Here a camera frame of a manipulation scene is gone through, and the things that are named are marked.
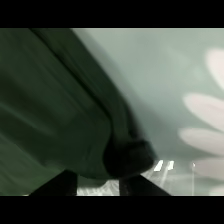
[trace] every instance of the white light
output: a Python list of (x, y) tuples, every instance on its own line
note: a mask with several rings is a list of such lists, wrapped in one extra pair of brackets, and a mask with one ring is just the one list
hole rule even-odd
[(167, 167), (168, 170), (173, 170), (174, 161), (169, 161), (169, 165)]
[(157, 172), (160, 171), (162, 169), (162, 166), (163, 166), (163, 160), (160, 160), (158, 164), (156, 165), (154, 171), (157, 171)]

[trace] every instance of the flower petal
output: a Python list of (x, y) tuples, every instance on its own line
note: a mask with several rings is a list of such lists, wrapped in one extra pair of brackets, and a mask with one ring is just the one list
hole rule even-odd
[(199, 175), (216, 180), (224, 180), (224, 158), (208, 158), (193, 162), (192, 169)]
[(184, 97), (186, 107), (202, 121), (224, 131), (224, 101), (198, 93)]
[(224, 185), (212, 188), (209, 193), (210, 196), (224, 196)]
[(224, 50), (209, 50), (206, 54), (206, 64), (217, 84), (224, 89)]
[(215, 155), (224, 156), (224, 134), (199, 128), (184, 128), (180, 138), (188, 145)]

